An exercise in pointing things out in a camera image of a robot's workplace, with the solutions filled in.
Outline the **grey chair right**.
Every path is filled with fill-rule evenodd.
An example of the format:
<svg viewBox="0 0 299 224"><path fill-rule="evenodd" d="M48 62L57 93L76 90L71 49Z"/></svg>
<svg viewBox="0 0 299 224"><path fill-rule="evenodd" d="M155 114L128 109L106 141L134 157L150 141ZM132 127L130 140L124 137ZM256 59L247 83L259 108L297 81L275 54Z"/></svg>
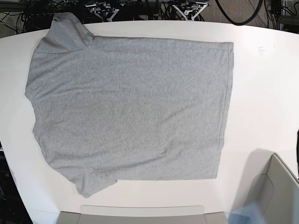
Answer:
<svg viewBox="0 0 299 224"><path fill-rule="evenodd" d="M242 215L249 224L299 222L299 180L277 154L266 173L254 178Z"/></svg>

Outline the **grey T-shirt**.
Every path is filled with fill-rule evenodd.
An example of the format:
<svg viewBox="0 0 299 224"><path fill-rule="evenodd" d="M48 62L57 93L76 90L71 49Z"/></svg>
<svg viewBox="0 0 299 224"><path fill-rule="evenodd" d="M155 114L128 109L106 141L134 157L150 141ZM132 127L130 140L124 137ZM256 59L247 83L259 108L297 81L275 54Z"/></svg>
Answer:
<svg viewBox="0 0 299 224"><path fill-rule="evenodd" d="M49 166L88 198L118 180L217 177L234 45L93 35L55 14L25 96Z"/></svg>

